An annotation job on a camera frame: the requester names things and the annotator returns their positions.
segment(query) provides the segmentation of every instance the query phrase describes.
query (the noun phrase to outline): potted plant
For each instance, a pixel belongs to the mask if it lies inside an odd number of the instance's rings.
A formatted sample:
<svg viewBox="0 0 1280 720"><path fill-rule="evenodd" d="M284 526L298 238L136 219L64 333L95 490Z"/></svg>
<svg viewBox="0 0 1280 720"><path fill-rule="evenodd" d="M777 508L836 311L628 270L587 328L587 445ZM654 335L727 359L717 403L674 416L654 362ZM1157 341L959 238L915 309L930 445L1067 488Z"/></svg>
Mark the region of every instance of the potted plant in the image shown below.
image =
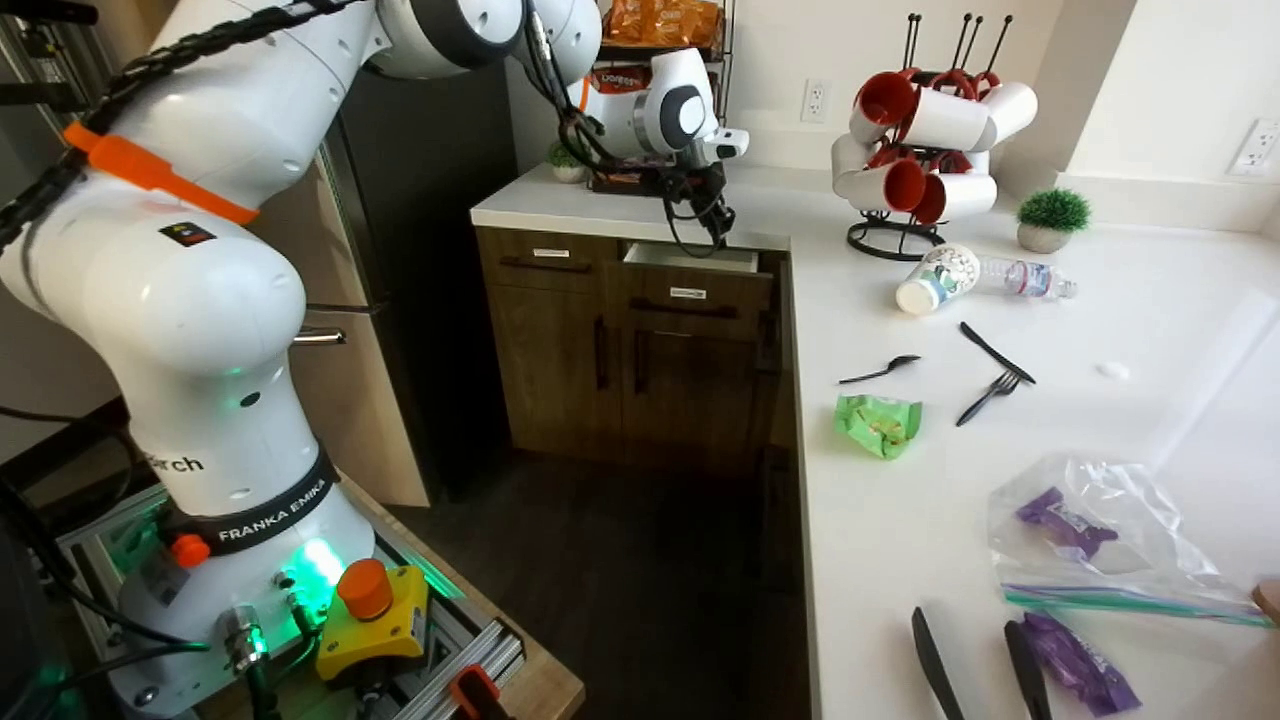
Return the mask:
<svg viewBox="0 0 1280 720"><path fill-rule="evenodd" d="M1088 223L1085 196L1067 188L1033 191L1016 213L1016 243L1028 250L1061 250Z"/></svg>
<svg viewBox="0 0 1280 720"><path fill-rule="evenodd" d="M549 142L549 168L562 184L574 184L583 174L583 162L559 141Z"/></svg>

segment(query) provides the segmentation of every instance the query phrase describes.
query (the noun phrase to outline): orange band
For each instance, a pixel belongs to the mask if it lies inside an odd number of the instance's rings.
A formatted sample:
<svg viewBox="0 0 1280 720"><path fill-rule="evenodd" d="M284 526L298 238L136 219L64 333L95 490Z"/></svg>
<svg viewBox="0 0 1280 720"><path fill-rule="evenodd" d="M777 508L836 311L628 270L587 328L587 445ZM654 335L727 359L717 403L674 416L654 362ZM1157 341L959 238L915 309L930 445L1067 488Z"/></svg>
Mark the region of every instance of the orange band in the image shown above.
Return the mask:
<svg viewBox="0 0 1280 720"><path fill-rule="evenodd" d="M125 141L125 136L95 136L93 127L83 127L81 119L64 127L64 141L70 149L81 149L86 156L93 168L111 171L136 188L159 188L176 200L187 200L212 216L225 216L232 223L251 223L256 213L241 207L225 196L215 196L212 188L185 178L170 171L170 162L165 162L165 156Z"/></svg>

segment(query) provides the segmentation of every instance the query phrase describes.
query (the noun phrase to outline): cabinet drawer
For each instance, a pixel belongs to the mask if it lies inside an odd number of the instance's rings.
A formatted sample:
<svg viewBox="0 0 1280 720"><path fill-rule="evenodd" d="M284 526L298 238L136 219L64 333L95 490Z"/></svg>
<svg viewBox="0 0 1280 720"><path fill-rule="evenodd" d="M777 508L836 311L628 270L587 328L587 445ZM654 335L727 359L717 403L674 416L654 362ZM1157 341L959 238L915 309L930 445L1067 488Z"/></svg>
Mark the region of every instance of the cabinet drawer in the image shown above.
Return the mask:
<svg viewBox="0 0 1280 720"><path fill-rule="evenodd" d="M478 254L503 266L595 270L601 265L616 265L622 254L622 243L591 234L485 228Z"/></svg>
<svg viewBox="0 0 1280 720"><path fill-rule="evenodd" d="M671 266L622 266L633 328L666 335L757 341L768 318L773 275L717 275Z"/></svg>

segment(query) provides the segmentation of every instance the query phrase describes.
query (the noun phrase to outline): white countertop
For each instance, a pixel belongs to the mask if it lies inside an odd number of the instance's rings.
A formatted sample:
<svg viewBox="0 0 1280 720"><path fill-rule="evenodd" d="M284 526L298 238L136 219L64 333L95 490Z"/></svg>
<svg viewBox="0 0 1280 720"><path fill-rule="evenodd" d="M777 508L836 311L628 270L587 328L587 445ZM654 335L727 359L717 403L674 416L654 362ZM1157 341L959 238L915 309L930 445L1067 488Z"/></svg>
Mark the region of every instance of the white countertop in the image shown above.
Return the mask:
<svg viewBox="0 0 1280 720"><path fill-rule="evenodd" d="M857 219L823 174L737 171L731 247L793 250L798 490L814 717L927 717L907 615L930 607L968 717L1023 717L987 553L987 495L1053 452L1157 465L1193 537L1244 589L1280 573L1280 247L1244 234L1094 228L1053 266L1077 298L998 295L1016 261L1013 219L953 228L982 261L982 284L927 318L896 311L907 265L842 243ZM595 196L527 171L470 223L671 238L654 200ZM1039 382L955 416L994 375L968 318ZM918 441L870 461L831 430L836 380L889 355L922 362L857 392L922 398ZM1280 717L1280 634L1227 624L1077 613L1071 629L1115 659L1145 701L1137 717ZM1055 717L1088 717L1053 693Z"/></svg>

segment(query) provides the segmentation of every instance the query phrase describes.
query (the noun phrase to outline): floor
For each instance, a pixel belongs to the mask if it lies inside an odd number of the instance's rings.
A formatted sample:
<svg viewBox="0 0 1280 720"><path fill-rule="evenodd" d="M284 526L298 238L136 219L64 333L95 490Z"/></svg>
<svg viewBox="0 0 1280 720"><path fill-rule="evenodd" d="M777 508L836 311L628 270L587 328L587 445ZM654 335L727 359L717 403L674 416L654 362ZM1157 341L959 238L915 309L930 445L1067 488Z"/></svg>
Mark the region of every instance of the floor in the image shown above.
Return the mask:
<svg viewBox="0 0 1280 720"><path fill-rule="evenodd" d="M587 684L587 720L789 720L804 717L796 470L768 465L722 484L511 455L400 519Z"/></svg>

